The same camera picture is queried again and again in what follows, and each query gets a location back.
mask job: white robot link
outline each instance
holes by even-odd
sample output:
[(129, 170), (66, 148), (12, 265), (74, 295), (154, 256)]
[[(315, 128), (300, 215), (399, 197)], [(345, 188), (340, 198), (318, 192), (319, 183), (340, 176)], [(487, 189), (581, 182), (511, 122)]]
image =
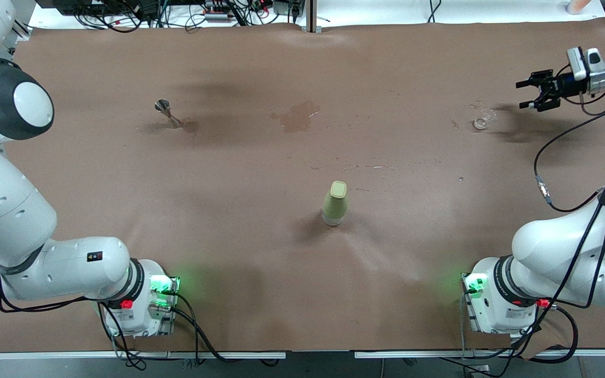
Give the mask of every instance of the white robot link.
[[(13, 5), (0, 0), (0, 46), (14, 20)], [(41, 84), (0, 58), (0, 309), (2, 299), (10, 303), (79, 293), (108, 306), (110, 313), (104, 308), (103, 317), (113, 335), (119, 328), (133, 337), (171, 333), (170, 306), (179, 282), (159, 264), (130, 258), (115, 237), (50, 239), (55, 210), (7, 159), (3, 143), (43, 134), (53, 119), (53, 102)]]
[[(533, 72), (517, 88), (536, 86), (540, 96), (521, 103), (521, 108), (538, 111), (559, 106), (561, 97), (596, 94), (605, 89), (605, 61), (596, 48), (583, 55), (581, 48), (567, 52), (571, 72), (552, 76), (552, 70)], [(548, 203), (550, 194), (545, 183), (536, 177), (541, 194)], [(539, 299), (552, 299), (565, 281), (560, 301), (586, 303), (593, 289), (593, 302), (605, 306), (605, 191), (590, 203), (563, 217), (536, 220), (521, 227), (513, 237), (512, 255), (480, 260), (473, 272), (465, 275), (468, 311), (473, 330), (487, 333), (509, 333), (513, 339), (531, 332), (536, 320)], [(579, 242), (589, 232), (579, 249), (578, 258), (569, 271)], [(598, 259), (603, 256), (597, 272)]]

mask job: gray floor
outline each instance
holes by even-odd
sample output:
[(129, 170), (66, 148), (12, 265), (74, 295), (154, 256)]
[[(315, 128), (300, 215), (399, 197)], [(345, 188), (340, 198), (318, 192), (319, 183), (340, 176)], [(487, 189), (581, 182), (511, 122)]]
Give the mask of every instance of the gray floor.
[[(350, 352), (289, 352), (274, 368), (263, 366), (259, 361), (242, 361), (224, 364), (208, 361), (203, 366), (183, 369), (180, 361), (151, 361), (148, 369), (140, 372), (126, 368), (116, 359), (48, 359), (0, 361), (0, 377), (5, 378), (170, 378), (195, 376), (197, 378), (268, 378), (274, 376), (323, 378), (343, 376), (351, 378), (379, 378), (380, 360), (356, 360)], [(490, 361), (492, 373), (500, 373), (504, 360)], [(459, 378), (462, 368), (439, 359), (418, 359), (407, 366), (401, 359), (384, 362), (384, 378)], [(536, 378), (541, 376), (573, 378), (605, 378), (605, 357), (571, 359), (564, 364), (536, 364), (513, 361), (506, 378)]]

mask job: black label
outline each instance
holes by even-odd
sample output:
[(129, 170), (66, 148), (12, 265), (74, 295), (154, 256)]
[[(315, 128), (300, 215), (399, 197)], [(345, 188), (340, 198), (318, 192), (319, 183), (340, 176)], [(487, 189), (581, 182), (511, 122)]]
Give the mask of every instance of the black label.
[(91, 261), (100, 261), (101, 260), (101, 252), (88, 252), (87, 261), (90, 263)]

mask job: metal jigger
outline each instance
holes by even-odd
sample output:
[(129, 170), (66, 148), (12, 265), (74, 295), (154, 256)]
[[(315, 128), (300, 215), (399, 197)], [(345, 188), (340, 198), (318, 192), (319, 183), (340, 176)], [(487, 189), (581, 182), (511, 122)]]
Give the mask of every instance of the metal jigger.
[(179, 127), (183, 126), (183, 123), (178, 120), (178, 118), (176, 118), (174, 115), (172, 115), (169, 101), (165, 100), (164, 98), (161, 98), (160, 100), (155, 102), (155, 109), (158, 110), (158, 112), (161, 112), (161, 114), (165, 117), (170, 118), (170, 122), (172, 124), (173, 129), (178, 129)]

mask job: brown tabletop surface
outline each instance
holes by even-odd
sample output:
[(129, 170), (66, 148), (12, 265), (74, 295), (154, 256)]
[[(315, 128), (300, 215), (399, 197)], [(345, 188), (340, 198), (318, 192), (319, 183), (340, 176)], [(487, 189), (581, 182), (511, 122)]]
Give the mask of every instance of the brown tabletop surface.
[[(557, 217), (533, 158), (587, 118), (568, 103), (517, 110), (537, 90), (515, 82), (556, 72), (579, 45), (605, 57), (605, 19), (37, 29), (15, 61), (53, 97), (55, 124), (7, 148), (57, 210), (54, 239), (120, 237), (182, 277), (219, 350), (458, 349), (460, 274), (509, 254), (524, 223)], [(477, 131), (484, 107), (497, 119)], [(586, 198), (605, 183), (605, 118), (541, 162), (555, 203)], [(330, 228), (320, 210), (334, 180), (350, 206)], [(605, 309), (572, 312), (580, 346), (605, 348)], [(191, 350), (178, 325), (136, 347)], [(0, 313), (0, 352), (108, 349), (87, 303)]]

